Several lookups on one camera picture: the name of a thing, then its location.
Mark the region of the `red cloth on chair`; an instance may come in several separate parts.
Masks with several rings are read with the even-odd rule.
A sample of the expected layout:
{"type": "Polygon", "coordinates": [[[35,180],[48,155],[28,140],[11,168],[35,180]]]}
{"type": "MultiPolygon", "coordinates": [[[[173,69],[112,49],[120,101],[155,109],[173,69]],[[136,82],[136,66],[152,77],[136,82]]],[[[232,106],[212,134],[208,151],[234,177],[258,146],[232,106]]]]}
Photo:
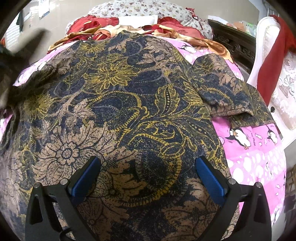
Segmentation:
{"type": "Polygon", "coordinates": [[[257,78],[257,90],[267,105],[276,88],[287,52],[295,52],[295,36],[285,20],[276,15],[271,15],[271,17],[279,23],[280,32],[271,51],[260,67],[257,78]]]}

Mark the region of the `white folded paper on quilt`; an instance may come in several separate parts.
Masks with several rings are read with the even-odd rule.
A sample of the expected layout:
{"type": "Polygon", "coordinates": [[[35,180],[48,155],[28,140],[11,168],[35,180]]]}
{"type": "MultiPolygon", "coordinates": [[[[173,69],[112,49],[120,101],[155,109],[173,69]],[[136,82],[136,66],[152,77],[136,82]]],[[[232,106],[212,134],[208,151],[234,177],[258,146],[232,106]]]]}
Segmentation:
{"type": "Polygon", "coordinates": [[[154,25],[158,23],[158,16],[120,16],[118,17],[119,24],[140,28],[146,25],[154,25]]]}

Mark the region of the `floral patterned pillow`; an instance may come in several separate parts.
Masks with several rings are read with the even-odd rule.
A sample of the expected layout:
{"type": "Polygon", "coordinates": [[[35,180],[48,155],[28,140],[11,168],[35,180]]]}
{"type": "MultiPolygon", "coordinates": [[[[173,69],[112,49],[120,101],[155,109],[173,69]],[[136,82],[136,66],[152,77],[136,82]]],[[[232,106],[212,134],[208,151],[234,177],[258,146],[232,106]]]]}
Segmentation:
{"type": "Polygon", "coordinates": [[[169,16],[185,27],[196,28],[203,37],[213,39],[213,30],[207,20],[196,16],[194,9],[169,1],[109,1],[91,8],[88,15],[99,18],[157,15],[160,19],[169,16]]]}

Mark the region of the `white padded chair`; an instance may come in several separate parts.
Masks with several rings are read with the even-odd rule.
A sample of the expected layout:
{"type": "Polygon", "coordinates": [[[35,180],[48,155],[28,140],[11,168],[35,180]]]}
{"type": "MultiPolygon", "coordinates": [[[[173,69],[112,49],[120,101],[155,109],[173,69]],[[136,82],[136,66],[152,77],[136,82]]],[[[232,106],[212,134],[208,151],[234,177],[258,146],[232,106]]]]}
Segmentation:
{"type": "Polygon", "coordinates": [[[262,18],[256,28],[255,61],[247,82],[289,130],[295,129],[295,36],[279,16],[262,18]]]}

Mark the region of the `dark carved wooden headboard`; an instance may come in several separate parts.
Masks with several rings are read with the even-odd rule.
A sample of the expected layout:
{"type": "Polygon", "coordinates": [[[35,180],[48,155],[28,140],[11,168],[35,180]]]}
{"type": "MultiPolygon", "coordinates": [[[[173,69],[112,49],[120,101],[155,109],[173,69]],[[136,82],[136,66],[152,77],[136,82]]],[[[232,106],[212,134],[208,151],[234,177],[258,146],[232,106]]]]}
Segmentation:
{"type": "Polygon", "coordinates": [[[208,23],[213,30],[213,40],[224,45],[234,62],[250,74],[255,60],[255,38],[218,21],[208,20],[208,23]]]}

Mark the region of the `red and gold quilt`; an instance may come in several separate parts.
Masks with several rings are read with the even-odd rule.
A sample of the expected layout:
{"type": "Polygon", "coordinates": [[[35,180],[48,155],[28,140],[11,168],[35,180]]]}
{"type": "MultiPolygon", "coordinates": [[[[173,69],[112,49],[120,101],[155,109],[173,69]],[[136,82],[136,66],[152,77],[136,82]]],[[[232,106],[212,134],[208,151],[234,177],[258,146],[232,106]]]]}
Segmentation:
{"type": "Polygon", "coordinates": [[[224,45],[205,38],[198,29],[184,26],[175,18],[166,16],[157,19],[157,23],[151,25],[148,20],[144,20],[146,25],[141,25],[139,28],[121,25],[121,20],[123,18],[98,18],[93,15],[82,16],[70,25],[64,38],[49,46],[47,52],[50,53],[69,42],[88,39],[100,41],[112,38],[122,31],[127,31],[141,35],[177,39],[190,44],[194,48],[208,48],[211,52],[223,57],[225,60],[233,62],[229,50],[224,45]]]}

